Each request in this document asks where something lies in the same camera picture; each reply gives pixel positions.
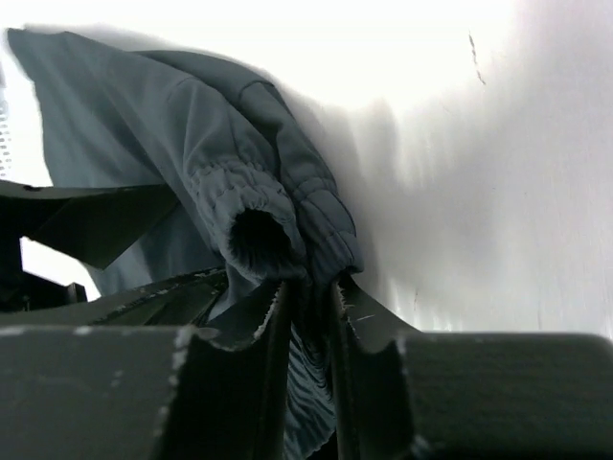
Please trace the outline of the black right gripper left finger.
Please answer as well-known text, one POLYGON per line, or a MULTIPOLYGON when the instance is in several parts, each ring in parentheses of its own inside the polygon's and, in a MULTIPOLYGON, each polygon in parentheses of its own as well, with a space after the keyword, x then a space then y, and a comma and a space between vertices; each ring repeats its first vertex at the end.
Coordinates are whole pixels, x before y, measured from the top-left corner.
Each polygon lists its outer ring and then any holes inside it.
POLYGON ((192 341, 184 373, 187 459, 283 455, 290 286, 266 282, 192 341))

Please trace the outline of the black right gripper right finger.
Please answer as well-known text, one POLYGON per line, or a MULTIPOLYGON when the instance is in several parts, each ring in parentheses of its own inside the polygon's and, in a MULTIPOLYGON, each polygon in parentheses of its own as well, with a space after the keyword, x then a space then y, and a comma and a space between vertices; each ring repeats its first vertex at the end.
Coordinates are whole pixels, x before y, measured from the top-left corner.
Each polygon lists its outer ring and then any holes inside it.
POLYGON ((413 333, 349 275, 329 289, 332 393, 340 459, 407 459, 412 435, 397 338, 413 333))

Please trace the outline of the dark navy shorts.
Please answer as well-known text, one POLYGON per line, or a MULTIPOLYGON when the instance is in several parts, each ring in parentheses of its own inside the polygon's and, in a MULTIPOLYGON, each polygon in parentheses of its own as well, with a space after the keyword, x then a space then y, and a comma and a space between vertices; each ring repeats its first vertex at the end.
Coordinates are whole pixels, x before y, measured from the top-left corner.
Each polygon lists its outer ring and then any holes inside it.
POLYGON ((125 51, 73 34, 10 29, 34 84, 44 160, 62 188, 165 183, 178 207, 90 275, 102 295, 224 267, 219 315, 267 279, 300 283, 287 374, 284 457, 311 459, 336 416, 321 302, 363 258, 324 158, 274 84, 182 51, 125 51))

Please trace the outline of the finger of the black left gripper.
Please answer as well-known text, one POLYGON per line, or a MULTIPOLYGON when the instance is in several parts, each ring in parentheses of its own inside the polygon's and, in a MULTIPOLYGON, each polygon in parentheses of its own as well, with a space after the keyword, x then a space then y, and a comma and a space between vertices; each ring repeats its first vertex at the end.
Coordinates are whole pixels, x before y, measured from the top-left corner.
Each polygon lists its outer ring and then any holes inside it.
POLYGON ((129 291, 46 310, 3 313, 3 327, 182 326, 199 324, 228 287, 223 268, 177 276, 129 291))
POLYGON ((178 205, 167 185, 79 189, 1 182, 1 235, 108 267, 178 205))

